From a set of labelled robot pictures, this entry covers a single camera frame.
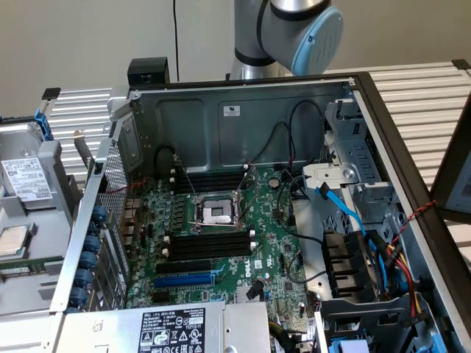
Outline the green RAM stick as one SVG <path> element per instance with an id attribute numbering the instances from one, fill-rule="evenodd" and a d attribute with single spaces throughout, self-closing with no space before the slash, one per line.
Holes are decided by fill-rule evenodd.
<path id="1" fill-rule="evenodd" d="M 36 260 L 16 260 L 0 263 L 1 277 L 17 277 L 43 274 L 52 265 L 62 265 L 62 257 L 46 257 Z"/>

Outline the metal socket cover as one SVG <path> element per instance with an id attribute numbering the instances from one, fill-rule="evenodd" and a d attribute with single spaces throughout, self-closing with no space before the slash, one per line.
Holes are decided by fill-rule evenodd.
<path id="1" fill-rule="evenodd" d="M 259 194 L 258 170 L 254 165 L 250 166 L 245 172 L 235 194 L 240 208 L 237 215 L 237 226 L 242 228 L 245 218 Z"/>

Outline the CPU socket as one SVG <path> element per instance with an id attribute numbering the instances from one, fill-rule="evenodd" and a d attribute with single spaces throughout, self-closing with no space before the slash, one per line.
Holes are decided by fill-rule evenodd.
<path id="1" fill-rule="evenodd" d="M 240 210 L 237 196 L 232 193 L 205 193 L 193 196 L 194 206 L 192 218 L 189 221 L 205 224 L 237 224 Z M 209 228 L 199 228 L 189 224 L 192 233 L 201 233 Z"/>

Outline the thin metal locking lever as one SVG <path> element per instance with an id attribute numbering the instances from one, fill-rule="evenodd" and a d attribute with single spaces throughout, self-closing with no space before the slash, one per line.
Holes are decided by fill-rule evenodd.
<path id="1" fill-rule="evenodd" d="M 178 154 L 174 154 L 173 155 L 173 158 L 174 158 L 174 166 L 175 168 L 178 170 L 178 173 L 179 174 L 182 174 L 186 180 L 186 183 L 188 184 L 188 187 L 190 189 L 190 191 L 195 194 L 196 193 L 196 190 L 192 184 L 192 181 L 188 175 L 188 172 L 183 164 L 183 160 L 180 158 L 180 156 Z"/>
<path id="2" fill-rule="evenodd" d="M 225 227 L 225 228 L 234 228 L 234 229 L 240 228 L 239 224 L 205 224 L 205 223 L 196 222 L 196 221 L 189 221 L 188 224 L 199 227 L 199 228 L 210 228 L 210 227 L 213 227 L 213 228 Z"/>

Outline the open grey PC case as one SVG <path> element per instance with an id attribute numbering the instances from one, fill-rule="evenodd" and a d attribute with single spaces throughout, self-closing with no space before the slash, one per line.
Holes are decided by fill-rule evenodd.
<path id="1" fill-rule="evenodd" d="M 247 171 L 254 165 L 291 177 L 291 204 L 314 313 L 301 332 L 287 330 L 268 317 L 272 353 L 372 353 L 365 339 L 328 342 L 320 314 L 321 302 L 334 299 L 322 253 L 328 229 L 316 234 L 303 168 L 325 161 L 325 111 L 337 99 L 354 99 L 361 109 L 381 169 L 399 199 L 399 230 L 386 241 L 375 229 L 365 229 L 358 214 L 327 184 L 316 193 L 358 224 L 359 229 L 351 232 L 361 233 L 375 270 L 376 302 L 408 294 L 412 318 L 430 309 L 437 333 L 431 348 L 422 347 L 418 353 L 471 353 L 471 272 L 431 196 L 432 181 L 420 172 L 423 161 L 414 160 L 406 133 L 366 73 L 144 85 L 114 92 L 108 102 L 111 130 L 93 157 L 95 166 L 85 184 L 51 306 L 54 331 L 44 345 L 46 352 L 57 353 L 67 315 L 129 309 L 125 304 L 131 268 L 124 218 L 129 193 L 145 180 L 172 176 L 173 155 L 178 154 L 190 172 Z M 224 117 L 225 105 L 239 105 L 240 116 Z M 91 301 L 89 310 L 72 312 L 68 299 L 96 205 L 107 210 L 101 233 L 104 300 L 101 305 Z"/>

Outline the long black expansion slot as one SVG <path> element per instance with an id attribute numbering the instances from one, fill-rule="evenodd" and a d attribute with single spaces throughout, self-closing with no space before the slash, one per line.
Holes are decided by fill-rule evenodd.
<path id="1" fill-rule="evenodd" d="M 155 270 L 156 274 L 208 272 L 212 270 L 212 264 L 210 260 L 158 263 Z"/>

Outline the blue expansion slot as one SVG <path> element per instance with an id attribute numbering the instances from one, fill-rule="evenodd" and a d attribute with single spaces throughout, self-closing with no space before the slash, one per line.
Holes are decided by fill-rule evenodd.
<path id="1" fill-rule="evenodd" d="M 215 274 L 211 272 L 157 277 L 154 281 L 154 288 L 178 288 L 187 286 L 193 287 L 199 285 L 213 285 L 215 278 Z"/>

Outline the metal disk bay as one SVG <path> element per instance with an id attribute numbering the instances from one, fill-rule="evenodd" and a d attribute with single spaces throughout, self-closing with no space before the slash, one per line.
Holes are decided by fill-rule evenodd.
<path id="1" fill-rule="evenodd" d="M 325 183 L 358 214 L 365 229 L 375 229 L 384 240 L 391 240 L 402 219 L 396 209 L 400 203 L 389 176 L 381 169 L 380 155 L 358 103 L 354 99 L 329 103 L 325 120 L 325 161 L 303 168 L 316 234 L 321 235 L 323 229 L 343 233 L 359 229 L 353 217 L 316 193 Z"/>

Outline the black box device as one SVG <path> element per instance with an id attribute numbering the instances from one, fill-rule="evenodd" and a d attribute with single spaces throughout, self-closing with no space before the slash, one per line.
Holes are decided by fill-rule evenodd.
<path id="1" fill-rule="evenodd" d="M 129 86 L 168 84 L 169 64 L 167 57 L 146 57 L 132 59 L 128 69 Z"/>

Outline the grey power supply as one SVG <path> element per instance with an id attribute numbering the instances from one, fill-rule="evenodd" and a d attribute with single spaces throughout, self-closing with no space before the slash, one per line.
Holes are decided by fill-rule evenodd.
<path id="1" fill-rule="evenodd" d="M 206 302 L 65 318 L 57 353 L 272 353 L 265 304 Z"/>

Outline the dark framed panel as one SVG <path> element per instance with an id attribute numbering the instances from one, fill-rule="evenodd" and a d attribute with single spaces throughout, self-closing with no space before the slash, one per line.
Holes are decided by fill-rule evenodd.
<path id="1" fill-rule="evenodd" d="M 471 105 L 456 125 L 431 188 L 442 217 L 471 224 Z"/>

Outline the hard disk with white label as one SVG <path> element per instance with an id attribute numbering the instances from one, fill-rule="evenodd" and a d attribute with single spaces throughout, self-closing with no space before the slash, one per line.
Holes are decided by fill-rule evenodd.
<path id="1" fill-rule="evenodd" d="M 0 183 L 28 211 L 53 208 L 49 178 L 38 158 L 44 137 L 32 123 L 0 127 Z"/>

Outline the silver CPU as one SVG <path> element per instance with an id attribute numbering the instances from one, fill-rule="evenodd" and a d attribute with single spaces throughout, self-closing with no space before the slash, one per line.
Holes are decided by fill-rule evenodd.
<path id="1" fill-rule="evenodd" d="M 27 226 L 3 228 L 0 233 L 0 256 L 20 254 L 29 237 Z"/>

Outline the black plastic bracket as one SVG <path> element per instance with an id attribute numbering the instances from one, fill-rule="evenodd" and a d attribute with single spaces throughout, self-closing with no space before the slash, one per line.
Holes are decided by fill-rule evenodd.
<path id="1" fill-rule="evenodd" d="M 360 304 L 377 300 L 375 270 L 360 232 L 324 231 L 322 253 L 334 299 Z"/>

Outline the graphics card with metal bracket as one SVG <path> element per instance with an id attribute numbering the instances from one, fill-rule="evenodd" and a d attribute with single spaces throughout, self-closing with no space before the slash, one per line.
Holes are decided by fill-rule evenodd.
<path id="1" fill-rule="evenodd" d="M 82 130 L 74 131 L 74 145 L 87 170 L 85 178 L 85 184 L 87 184 L 93 172 L 95 160 L 91 154 L 90 149 L 88 148 L 88 145 L 85 141 L 85 134 Z"/>

